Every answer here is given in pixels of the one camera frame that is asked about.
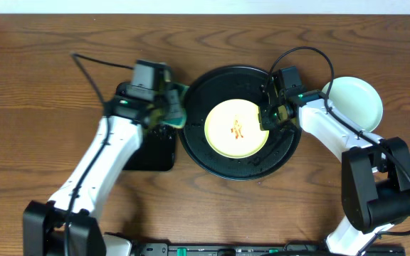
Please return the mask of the green yellow sponge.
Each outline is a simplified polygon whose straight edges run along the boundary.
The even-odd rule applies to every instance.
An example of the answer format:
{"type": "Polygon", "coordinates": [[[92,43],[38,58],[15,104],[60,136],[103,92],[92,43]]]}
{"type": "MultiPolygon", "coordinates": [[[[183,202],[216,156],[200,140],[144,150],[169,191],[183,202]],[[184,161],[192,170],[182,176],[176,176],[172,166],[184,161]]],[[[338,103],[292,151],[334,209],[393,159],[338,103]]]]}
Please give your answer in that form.
{"type": "Polygon", "coordinates": [[[186,124],[187,114],[184,108],[184,98],[189,87],[187,85],[170,82],[167,85],[165,96],[167,97],[167,111],[161,121],[162,124],[182,129],[186,124]]]}

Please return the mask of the yellow plate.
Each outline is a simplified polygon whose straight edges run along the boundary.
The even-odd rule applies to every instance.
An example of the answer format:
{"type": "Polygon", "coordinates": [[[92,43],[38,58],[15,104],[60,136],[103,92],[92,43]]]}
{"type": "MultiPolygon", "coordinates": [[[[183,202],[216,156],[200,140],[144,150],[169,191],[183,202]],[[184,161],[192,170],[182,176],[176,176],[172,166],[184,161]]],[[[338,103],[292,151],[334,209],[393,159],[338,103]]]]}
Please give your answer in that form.
{"type": "Polygon", "coordinates": [[[204,124],[209,146],[218,154],[242,159],[260,151],[268,141],[269,132],[260,128],[259,108],[241,99],[232,99],[215,106],[204,124]]]}

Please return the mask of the light green plate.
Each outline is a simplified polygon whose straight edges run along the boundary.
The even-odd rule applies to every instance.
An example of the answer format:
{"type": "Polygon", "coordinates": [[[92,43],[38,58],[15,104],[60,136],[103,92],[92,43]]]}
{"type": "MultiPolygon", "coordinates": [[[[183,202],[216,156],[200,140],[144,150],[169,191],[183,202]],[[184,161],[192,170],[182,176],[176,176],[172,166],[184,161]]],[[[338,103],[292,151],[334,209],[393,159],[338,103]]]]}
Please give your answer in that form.
{"type": "Polygon", "coordinates": [[[335,78],[329,101],[333,104],[333,112],[340,119],[350,120],[367,132],[373,132],[383,117],[381,97],[368,82],[360,78],[335,78]]]}

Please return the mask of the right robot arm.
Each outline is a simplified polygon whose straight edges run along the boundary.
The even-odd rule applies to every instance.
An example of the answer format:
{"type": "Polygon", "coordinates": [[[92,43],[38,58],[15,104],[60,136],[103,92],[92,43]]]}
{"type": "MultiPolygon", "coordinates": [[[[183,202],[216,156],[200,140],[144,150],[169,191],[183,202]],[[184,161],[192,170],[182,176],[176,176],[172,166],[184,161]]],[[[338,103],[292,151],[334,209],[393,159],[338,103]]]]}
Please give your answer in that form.
{"type": "MultiPolygon", "coordinates": [[[[343,115],[327,93],[301,85],[263,86],[261,129],[297,126],[340,161],[345,213],[326,240],[330,255],[365,255],[372,243],[393,236],[410,216],[410,152],[400,138],[384,139],[343,115]]],[[[402,232],[410,235],[410,230],[402,232]]]]}

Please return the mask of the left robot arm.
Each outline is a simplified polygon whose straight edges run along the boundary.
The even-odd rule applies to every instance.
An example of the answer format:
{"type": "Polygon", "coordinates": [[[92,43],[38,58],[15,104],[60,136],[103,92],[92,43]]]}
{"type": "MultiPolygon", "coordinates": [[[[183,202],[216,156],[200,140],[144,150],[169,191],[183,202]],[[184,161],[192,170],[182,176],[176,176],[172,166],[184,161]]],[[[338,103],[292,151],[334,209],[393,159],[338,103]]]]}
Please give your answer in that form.
{"type": "Polygon", "coordinates": [[[23,212],[23,254],[130,255],[132,242],[102,234],[98,221],[115,182],[158,124],[182,128],[188,86],[169,82],[158,90],[122,83],[104,104],[104,115],[85,155],[46,203],[23,212]]]}

